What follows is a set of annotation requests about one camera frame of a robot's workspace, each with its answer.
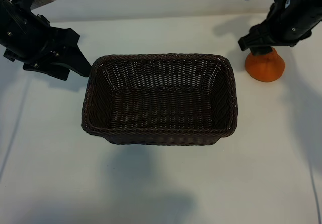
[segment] wicker basket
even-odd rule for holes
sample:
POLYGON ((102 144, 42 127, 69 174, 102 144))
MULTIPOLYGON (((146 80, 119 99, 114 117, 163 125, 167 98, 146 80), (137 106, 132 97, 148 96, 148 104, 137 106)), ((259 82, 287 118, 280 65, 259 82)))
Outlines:
POLYGON ((96 60, 82 128, 114 144, 213 145, 237 127, 236 86, 217 55, 111 55, 96 60))

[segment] screw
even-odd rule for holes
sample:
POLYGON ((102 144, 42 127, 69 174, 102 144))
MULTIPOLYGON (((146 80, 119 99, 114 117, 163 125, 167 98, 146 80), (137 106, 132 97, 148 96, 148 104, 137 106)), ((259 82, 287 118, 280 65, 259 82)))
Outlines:
POLYGON ((56 51, 51 51, 50 53, 52 53, 55 57, 59 57, 59 53, 57 53, 56 51))

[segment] rectangular basket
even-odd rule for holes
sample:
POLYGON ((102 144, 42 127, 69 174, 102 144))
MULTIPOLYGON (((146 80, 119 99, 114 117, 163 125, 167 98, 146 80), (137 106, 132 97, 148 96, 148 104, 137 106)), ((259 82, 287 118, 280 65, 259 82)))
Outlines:
POLYGON ((95 61, 82 128, 114 144, 213 145, 237 127, 229 61, 217 55, 111 55, 95 61))

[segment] woven texture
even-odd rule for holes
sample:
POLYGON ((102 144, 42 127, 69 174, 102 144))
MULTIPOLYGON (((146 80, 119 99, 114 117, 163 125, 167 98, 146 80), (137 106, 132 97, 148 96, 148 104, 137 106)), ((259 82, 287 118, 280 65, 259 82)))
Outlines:
POLYGON ((82 128, 114 144, 212 145, 237 127, 236 86, 217 55, 111 55, 95 61, 82 128))

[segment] white backdrop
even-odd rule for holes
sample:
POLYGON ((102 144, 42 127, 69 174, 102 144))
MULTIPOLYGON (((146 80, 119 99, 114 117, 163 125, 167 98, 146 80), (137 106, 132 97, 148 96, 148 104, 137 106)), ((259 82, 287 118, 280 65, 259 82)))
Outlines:
POLYGON ((50 20, 149 18, 267 12, 273 0, 58 0, 35 10, 50 20))

